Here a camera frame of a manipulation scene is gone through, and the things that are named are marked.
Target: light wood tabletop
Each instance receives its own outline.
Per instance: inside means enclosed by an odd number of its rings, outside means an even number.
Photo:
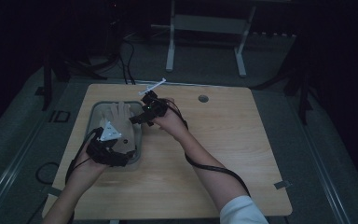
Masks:
[[[63,189],[66,170],[80,148],[90,113],[101,101],[140,101],[145,85],[91,84],[64,151],[53,188]],[[246,183],[265,216],[292,212],[281,174],[249,89],[162,85],[159,98],[172,97],[200,143]],[[207,103],[199,96],[209,98]],[[170,135],[143,124],[142,156],[134,171],[108,168],[79,201],[75,219],[218,217],[184,151]],[[48,196],[43,216],[56,197]]]

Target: gray floor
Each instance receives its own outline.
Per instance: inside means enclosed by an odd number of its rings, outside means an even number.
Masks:
[[[227,45],[189,44],[182,39],[176,47],[175,64],[165,72],[167,44],[164,36],[144,42],[130,36],[135,51],[131,72],[138,83],[160,81],[172,83],[248,87],[276,75],[293,38],[251,35],[243,53],[248,77],[237,75],[234,52]],[[130,45],[123,45],[124,60],[131,55]],[[123,83],[119,66],[101,75],[109,77],[103,83]],[[34,74],[0,119],[0,179],[15,156],[22,153],[12,185],[0,194],[0,223],[26,223],[46,197],[46,185],[38,183],[35,171],[45,162],[59,163],[75,124],[76,114],[90,83],[97,82],[74,76],[69,83],[54,82],[53,103],[41,111],[43,99],[34,96],[42,85],[42,72]],[[290,181],[287,189],[293,206],[289,223],[358,223],[358,174],[342,141],[325,111],[310,97],[313,110],[307,114],[308,126],[296,115],[298,97],[282,93],[285,80],[264,91],[253,91],[257,108],[265,125],[283,180]],[[71,113],[68,122],[48,122],[52,111]],[[44,178],[52,180],[56,172],[48,166]],[[329,201],[331,189],[340,201]],[[337,214],[337,207],[344,213]],[[41,221],[41,210],[31,223]],[[285,223],[283,217],[269,217],[270,223]],[[108,221],[76,221],[76,223],[108,223]],[[217,223],[215,219],[197,220],[132,220],[128,223]]]

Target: dark background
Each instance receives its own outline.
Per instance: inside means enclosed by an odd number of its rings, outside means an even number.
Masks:
[[[238,4],[226,1],[232,10],[219,10],[218,1],[188,3],[183,8],[222,16],[237,15]],[[351,155],[358,170],[358,0],[257,2],[252,32],[297,35],[285,67],[301,61],[310,64],[311,86]],[[147,24],[169,24],[170,1],[0,1],[0,117],[25,80],[43,65],[51,52],[65,52],[78,61],[101,53],[107,22],[117,22],[109,41],[119,46],[128,24],[146,37]]]

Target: white sleeve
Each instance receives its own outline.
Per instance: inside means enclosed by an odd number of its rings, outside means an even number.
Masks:
[[[260,209],[249,196],[240,196],[229,201],[220,211],[221,224],[268,223]]]

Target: person's left arm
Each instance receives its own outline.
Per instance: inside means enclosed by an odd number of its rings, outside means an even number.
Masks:
[[[97,163],[90,159],[86,153],[87,146],[84,146],[80,153],[75,167],[85,161],[69,176],[66,186],[63,188],[56,202],[51,206],[50,210],[43,219],[43,224],[66,224],[75,211],[77,202],[81,196],[95,183],[98,177],[108,167]]]

